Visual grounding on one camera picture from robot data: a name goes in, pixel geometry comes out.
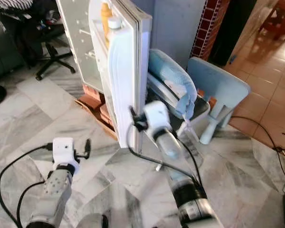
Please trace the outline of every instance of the chair wheel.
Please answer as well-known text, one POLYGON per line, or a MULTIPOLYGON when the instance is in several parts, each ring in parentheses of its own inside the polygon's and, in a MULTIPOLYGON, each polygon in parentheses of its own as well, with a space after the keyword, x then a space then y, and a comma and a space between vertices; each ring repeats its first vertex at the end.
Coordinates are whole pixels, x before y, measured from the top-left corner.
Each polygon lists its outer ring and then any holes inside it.
POLYGON ((40 75, 37 75, 35 78, 37 79, 37 81, 41 81, 42 80, 42 77, 40 75))

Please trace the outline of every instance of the chair base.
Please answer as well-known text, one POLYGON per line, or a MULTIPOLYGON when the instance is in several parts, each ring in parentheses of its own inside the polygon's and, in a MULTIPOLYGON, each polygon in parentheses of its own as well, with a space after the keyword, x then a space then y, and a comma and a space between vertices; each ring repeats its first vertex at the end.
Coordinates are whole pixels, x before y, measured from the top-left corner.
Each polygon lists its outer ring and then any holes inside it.
POLYGON ((65 63, 65 62, 62 62, 61 59, 62 58, 66 58, 66 57, 70 57, 73 55, 73 53, 70 51, 68 53, 65 53, 63 55, 59 55, 57 56, 57 51, 56 49, 51 46, 50 44, 46 43, 46 47, 47 47, 47 50, 48 50, 48 53, 50 54, 50 57, 49 58, 43 58, 43 59, 40 59, 40 60, 46 60, 47 62, 42 66, 42 68, 36 73, 36 79, 38 81, 42 80, 43 79, 43 74, 44 72, 53 64, 53 63, 59 63, 60 65, 66 67, 66 68, 69 68, 71 73, 74 74, 76 71, 75 69, 69 65, 68 63, 65 63))

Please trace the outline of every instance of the blue plastic chair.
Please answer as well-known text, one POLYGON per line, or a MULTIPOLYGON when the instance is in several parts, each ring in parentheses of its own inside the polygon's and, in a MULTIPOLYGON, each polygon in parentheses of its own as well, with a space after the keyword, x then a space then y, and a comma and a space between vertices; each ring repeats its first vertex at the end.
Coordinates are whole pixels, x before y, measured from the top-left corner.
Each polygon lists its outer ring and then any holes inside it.
POLYGON ((208 144, 219 124, 225 127, 234 108, 251 92, 250 86, 227 71, 193 57, 188 62, 188 74, 195 87, 204 92, 203 98, 209 101, 214 97, 217 101, 208 114, 209 125, 199 141, 208 144))

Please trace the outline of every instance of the marble floor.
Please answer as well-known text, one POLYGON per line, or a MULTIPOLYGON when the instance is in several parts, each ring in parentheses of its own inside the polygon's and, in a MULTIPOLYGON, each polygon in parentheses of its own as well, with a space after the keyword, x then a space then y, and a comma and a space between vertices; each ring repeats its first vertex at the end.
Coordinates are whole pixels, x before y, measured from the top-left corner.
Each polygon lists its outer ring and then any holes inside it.
MULTIPOLYGON (((72 196, 60 227, 74 228, 91 212, 105 214, 112 228, 181 227, 164 171, 156 172, 155 164, 120 149, 73 102, 83 93, 79 75, 53 67, 44 80, 37 81, 34 70, 21 69, 0 81, 8 91, 0 104, 0 171, 16 157, 54 137, 73 137, 78 152, 84 150, 85 140, 90 138, 91 157, 81 161, 80 171, 74 176, 72 196)), ((273 150, 231 126, 218 129, 207 146, 185 135, 181 139, 197 159, 209 201, 225 228, 285 227, 285 177, 273 150)), ((142 152, 160 157, 147 137, 143 138, 142 152)), ((47 176, 51 159, 50 152, 39 150, 6 172, 2 195, 14 214, 21 192, 47 176)), ((20 213, 23 226, 40 192, 41 187, 36 186, 24 197, 20 213)), ((0 228, 12 227, 0 206, 0 228)))

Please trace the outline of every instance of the orange floor tile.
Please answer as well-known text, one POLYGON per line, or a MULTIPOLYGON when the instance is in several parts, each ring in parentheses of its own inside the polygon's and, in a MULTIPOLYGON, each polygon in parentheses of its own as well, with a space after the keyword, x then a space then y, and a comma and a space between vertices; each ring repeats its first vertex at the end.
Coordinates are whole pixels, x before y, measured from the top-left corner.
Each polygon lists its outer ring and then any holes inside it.
MULTIPOLYGON (((266 31, 254 34, 224 69, 246 81, 252 93, 235 109, 233 115, 249 117, 262 124, 275 144, 285 148, 285 37, 273 40, 266 31)), ((230 124, 272 147, 264 130, 244 119, 230 124)))

